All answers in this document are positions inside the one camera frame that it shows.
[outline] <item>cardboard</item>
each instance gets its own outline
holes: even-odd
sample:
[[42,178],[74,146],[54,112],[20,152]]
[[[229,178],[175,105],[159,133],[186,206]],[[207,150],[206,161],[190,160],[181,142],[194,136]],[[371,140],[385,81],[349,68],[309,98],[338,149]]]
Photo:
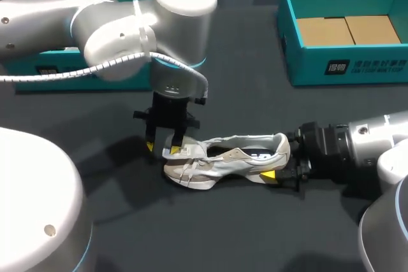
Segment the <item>cardboard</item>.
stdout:
[[401,44],[387,15],[349,16],[346,22],[356,45]]
[[305,46],[354,45],[344,18],[301,18],[296,21]]
[[299,18],[296,21],[307,47],[401,44],[387,15]]

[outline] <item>black table surface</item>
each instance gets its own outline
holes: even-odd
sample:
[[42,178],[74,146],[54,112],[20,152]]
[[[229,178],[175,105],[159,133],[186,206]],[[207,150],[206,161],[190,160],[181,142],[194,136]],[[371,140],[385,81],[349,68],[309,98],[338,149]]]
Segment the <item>black table surface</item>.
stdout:
[[[203,73],[206,106],[191,106],[199,140],[292,131],[404,110],[408,88],[294,89],[287,80],[271,6],[221,8]],[[169,182],[146,158],[134,110],[150,92],[15,95],[0,86],[0,126],[59,145],[84,178],[96,223],[96,272],[364,271],[358,216],[367,200],[310,180],[305,196],[245,179],[202,192]],[[160,146],[169,131],[159,133]]]

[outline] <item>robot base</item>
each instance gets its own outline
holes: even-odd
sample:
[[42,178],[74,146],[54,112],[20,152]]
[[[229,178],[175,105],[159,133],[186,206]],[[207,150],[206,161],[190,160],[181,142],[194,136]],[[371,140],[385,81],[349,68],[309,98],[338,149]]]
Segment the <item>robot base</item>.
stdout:
[[0,128],[0,140],[0,271],[94,272],[94,229],[71,159],[24,132]]

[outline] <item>robotic arm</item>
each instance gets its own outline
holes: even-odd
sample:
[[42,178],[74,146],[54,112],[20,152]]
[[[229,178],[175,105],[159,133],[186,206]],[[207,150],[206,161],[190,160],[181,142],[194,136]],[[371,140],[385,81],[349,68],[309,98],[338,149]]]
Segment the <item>robotic arm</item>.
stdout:
[[297,158],[335,176],[377,171],[384,193],[360,220],[358,246],[368,272],[408,270],[408,111],[288,133]]
[[1,0],[0,7],[1,61],[78,47],[89,65],[71,73],[3,76],[0,81],[60,80],[90,73],[116,81],[151,61],[152,107],[134,117],[145,119],[151,150],[157,126],[174,129],[173,146],[181,145],[187,126],[194,124],[188,102],[205,104],[207,98],[208,82],[198,70],[205,62],[217,0]]

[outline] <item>shoe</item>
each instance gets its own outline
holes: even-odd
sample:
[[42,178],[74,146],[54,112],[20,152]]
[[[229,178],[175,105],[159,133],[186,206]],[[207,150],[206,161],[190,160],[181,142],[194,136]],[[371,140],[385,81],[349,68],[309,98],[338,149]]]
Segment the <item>shoe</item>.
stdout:
[[165,175],[192,189],[212,188],[222,177],[240,175],[255,183],[276,184],[275,170],[286,166],[290,157],[284,134],[231,136],[196,141],[184,136],[175,152],[169,137],[163,149]]

